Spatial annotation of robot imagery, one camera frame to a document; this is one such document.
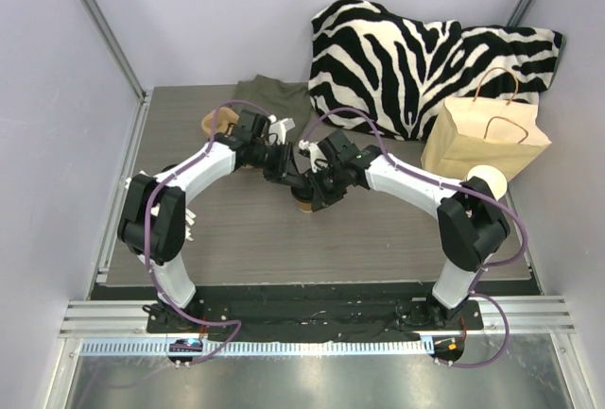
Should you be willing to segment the black plastic cup lid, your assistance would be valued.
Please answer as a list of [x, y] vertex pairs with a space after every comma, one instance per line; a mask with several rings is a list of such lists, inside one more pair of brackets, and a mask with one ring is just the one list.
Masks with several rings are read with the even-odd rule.
[[292, 196], [299, 202], [310, 203], [313, 199], [313, 188], [308, 185], [291, 187]]

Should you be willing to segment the brown paper coffee cup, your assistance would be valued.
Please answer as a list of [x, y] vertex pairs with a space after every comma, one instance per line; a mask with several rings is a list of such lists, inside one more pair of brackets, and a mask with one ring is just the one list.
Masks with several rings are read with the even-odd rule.
[[312, 206], [312, 201], [311, 200], [306, 200], [306, 199], [296, 199], [296, 203], [298, 208], [303, 212], [303, 213], [312, 213], [313, 212], [313, 206]]

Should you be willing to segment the brown pulp cup carrier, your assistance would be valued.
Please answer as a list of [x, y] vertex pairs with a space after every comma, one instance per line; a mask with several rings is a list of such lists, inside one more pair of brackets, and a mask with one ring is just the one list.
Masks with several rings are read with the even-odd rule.
[[221, 108], [218, 113], [211, 111], [201, 120], [201, 129], [208, 137], [214, 133], [228, 133], [237, 123], [239, 115], [229, 107]]

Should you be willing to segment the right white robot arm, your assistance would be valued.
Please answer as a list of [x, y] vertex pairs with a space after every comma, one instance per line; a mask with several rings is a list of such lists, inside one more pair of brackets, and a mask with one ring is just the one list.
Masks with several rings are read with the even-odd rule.
[[359, 149], [340, 130], [319, 142], [301, 140], [309, 159], [306, 177], [314, 210], [340, 201], [351, 186], [395, 196], [436, 219], [445, 264], [426, 302], [426, 315], [440, 329], [451, 327], [471, 294], [482, 266], [510, 235], [498, 202], [508, 189], [502, 172], [473, 167], [465, 179], [440, 177], [396, 159], [384, 148]]

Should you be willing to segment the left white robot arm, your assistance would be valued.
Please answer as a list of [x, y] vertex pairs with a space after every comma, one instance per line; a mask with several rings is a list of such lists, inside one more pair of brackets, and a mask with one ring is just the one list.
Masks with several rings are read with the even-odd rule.
[[305, 187], [287, 139], [294, 120], [277, 119], [251, 102], [222, 118], [227, 108], [222, 105], [207, 117], [209, 139], [193, 156], [154, 176], [130, 178], [117, 227], [118, 240], [145, 265], [160, 307], [180, 332], [191, 332], [203, 321], [199, 293], [182, 259], [193, 220], [189, 203], [242, 167], [261, 169], [270, 182]]

